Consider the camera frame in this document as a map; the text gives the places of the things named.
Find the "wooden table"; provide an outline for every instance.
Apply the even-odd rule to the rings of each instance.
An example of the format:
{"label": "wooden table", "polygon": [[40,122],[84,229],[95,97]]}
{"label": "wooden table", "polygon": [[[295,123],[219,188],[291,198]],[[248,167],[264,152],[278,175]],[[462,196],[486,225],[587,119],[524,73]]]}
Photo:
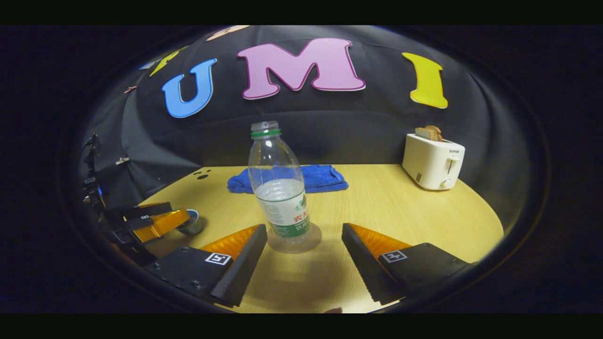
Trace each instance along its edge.
{"label": "wooden table", "polygon": [[[321,243],[301,254],[285,254],[267,244],[240,307],[235,312],[344,313],[383,308],[374,302],[341,241],[349,222],[410,245],[430,242],[466,261],[482,259],[503,237],[492,208],[460,180],[449,191],[427,191],[400,165],[334,165],[350,187],[308,194],[308,211],[322,231]],[[267,224],[253,194],[234,194],[229,178],[244,166],[204,167],[156,193],[143,203],[169,201],[174,209],[195,209],[206,222],[196,236],[176,230],[147,244],[163,257],[180,246],[202,247],[246,227]]]}

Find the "blue towel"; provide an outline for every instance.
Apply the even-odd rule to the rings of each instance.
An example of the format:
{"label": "blue towel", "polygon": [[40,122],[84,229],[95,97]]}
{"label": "blue towel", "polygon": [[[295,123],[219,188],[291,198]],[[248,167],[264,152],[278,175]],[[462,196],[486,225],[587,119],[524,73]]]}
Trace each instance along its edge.
{"label": "blue towel", "polygon": [[[301,166],[306,193],[340,191],[348,188],[344,177],[331,165]],[[247,169],[228,180],[228,190],[233,193],[253,193]]]}

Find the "blue letter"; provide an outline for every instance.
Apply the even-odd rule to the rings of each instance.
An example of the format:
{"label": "blue letter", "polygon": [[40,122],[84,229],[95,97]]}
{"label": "blue letter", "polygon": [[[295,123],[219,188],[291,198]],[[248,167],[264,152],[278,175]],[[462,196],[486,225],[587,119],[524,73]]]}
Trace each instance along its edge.
{"label": "blue letter", "polygon": [[190,101],[182,100],[180,80],[185,76],[180,74],[166,82],[161,90],[165,93],[165,106],[175,118],[185,118],[202,110],[212,98],[213,83],[211,67],[217,59],[209,59],[191,69],[197,79],[197,95]]}

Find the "pink letter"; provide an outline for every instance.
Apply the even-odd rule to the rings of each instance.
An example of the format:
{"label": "pink letter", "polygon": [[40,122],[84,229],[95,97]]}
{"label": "pink letter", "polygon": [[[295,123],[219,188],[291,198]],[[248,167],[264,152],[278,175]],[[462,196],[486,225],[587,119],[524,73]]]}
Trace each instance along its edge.
{"label": "pink letter", "polygon": [[347,48],[351,41],[334,38],[314,39],[298,56],[272,43],[254,46],[239,52],[247,60],[249,87],[245,99],[261,99],[279,92],[279,85],[270,82],[268,70],[290,89],[300,90],[310,70],[316,65],[318,76],[312,87],[319,90],[353,91],[366,87],[356,76]]}

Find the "toaster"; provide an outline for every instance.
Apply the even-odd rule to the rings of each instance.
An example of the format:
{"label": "toaster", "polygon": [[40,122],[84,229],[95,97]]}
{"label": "toaster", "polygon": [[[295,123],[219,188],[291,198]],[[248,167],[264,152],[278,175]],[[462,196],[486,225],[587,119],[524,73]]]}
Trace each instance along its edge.
{"label": "toaster", "polygon": [[422,188],[451,189],[461,172],[465,147],[452,141],[432,141],[406,135],[402,167]]}

